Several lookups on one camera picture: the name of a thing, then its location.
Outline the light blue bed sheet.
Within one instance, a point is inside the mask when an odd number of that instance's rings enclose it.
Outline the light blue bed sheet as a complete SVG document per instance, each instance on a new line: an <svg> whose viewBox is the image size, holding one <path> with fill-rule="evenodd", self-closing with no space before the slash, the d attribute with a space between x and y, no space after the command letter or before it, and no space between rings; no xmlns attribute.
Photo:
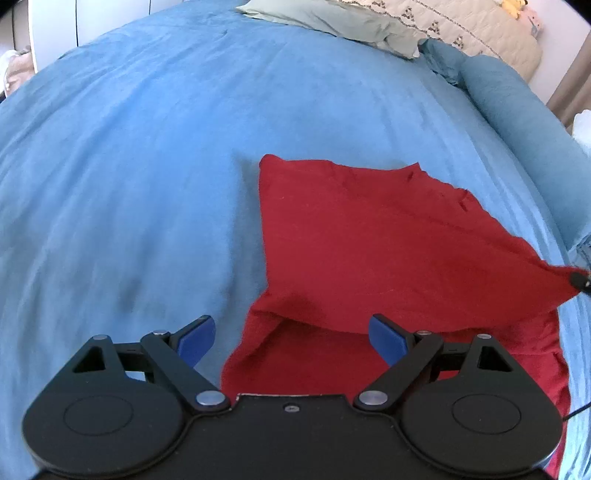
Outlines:
<svg viewBox="0 0 591 480"><path fill-rule="evenodd" d="M264 287L267 153L469 190L548 262L545 201L468 93L425 58L187 1L63 55L1 106L1 475L28 479L27 407L91 336L202 314L211 382Z"/></svg>

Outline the white pillow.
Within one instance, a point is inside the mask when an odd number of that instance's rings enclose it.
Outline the white pillow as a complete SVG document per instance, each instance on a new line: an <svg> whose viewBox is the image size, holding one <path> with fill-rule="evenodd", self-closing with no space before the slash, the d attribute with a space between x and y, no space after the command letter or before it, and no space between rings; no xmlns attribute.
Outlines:
<svg viewBox="0 0 591 480"><path fill-rule="evenodd" d="M572 126L572 137L584 149L591 148L591 110L585 109L575 115Z"/></svg>

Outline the yellow plush toy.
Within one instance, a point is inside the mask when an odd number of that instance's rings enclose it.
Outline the yellow plush toy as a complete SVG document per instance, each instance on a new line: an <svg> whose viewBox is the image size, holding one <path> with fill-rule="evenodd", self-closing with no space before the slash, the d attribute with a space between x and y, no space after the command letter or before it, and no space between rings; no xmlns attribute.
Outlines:
<svg viewBox="0 0 591 480"><path fill-rule="evenodd" d="M514 19L518 19L528 5L527 0L495 0L495 3Z"/></svg>

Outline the red long-sleeve sweater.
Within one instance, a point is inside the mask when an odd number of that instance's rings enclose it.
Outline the red long-sleeve sweater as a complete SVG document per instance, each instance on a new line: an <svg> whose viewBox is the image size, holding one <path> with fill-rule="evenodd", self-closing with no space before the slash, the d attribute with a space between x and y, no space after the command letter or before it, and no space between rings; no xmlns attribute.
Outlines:
<svg viewBox="0 0 591 480"><path fill-rule="evenodd" d="M418 165L259 164L266 289L222 388L249 421L238 474L276 479L551 479L570 406L558 308L585 270L542 260L468 191ZM382 314L444 339L394 412L353 405L388 365Z"/></svg>

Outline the beige curtain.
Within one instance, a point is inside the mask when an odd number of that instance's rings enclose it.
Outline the beige curtain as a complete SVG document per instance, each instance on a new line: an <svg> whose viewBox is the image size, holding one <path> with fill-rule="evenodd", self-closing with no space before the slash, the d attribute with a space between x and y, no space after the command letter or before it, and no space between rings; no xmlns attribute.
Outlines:
<svg viewBox="0 0 591 480"><path fill-rule="evenodd" d="M548 108L571 131L574 118L590 109L590 63L573 64L547 104Z"/></svg>

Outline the green flat pillow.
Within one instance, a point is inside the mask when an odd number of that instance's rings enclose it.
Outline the green flat pillow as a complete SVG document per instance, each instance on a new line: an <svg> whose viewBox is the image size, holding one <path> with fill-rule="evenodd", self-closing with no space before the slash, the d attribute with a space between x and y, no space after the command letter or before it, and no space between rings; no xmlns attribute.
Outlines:
<svg viewBox="0 0 591 480"><path fill-rule="evenodd" d="M339 1L249 1L236 7L249 18L294 25L363 43L406 59L420 56L420 35L400 20Z"/></svg>

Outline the folded teal duvet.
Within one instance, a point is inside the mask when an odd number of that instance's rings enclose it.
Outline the folded teal duvet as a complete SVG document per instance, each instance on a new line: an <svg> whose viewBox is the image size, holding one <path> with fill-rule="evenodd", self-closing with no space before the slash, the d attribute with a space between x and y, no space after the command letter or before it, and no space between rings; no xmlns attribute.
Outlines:
<svg viewBox="0 0 591 480"><path fill-rule="evenodd" d="M429 39L419 51L430 68L464 89L520 161L552 214L567 250L590 236L590 156L503 61L468 56Z"/></svg>

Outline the beige quilted headboard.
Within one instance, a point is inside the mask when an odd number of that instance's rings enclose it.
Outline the beige quilted headboard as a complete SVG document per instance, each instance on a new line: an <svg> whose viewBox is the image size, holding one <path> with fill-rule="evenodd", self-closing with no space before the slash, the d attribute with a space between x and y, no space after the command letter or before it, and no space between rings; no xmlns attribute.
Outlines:
<svg viewBox="0 0 591 480"><path fill-rule="evenodd" d="M353 5L389 15L469 56L498 58L529 82L542 59L537 37L542 22L529 3L518 19L493 0L355 1Z"/></svg>

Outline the white wardrobe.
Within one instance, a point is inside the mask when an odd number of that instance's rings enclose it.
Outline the white wardrobe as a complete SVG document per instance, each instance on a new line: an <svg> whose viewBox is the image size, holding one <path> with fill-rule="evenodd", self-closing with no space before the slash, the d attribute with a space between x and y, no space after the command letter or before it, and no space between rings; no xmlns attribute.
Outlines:
<svg viewBox="0 0 591 480"><path fill-rule="evenodd" d="M29 0L1 16L1 51L31 48L37 71L66 52L181 0Z"/></svg>

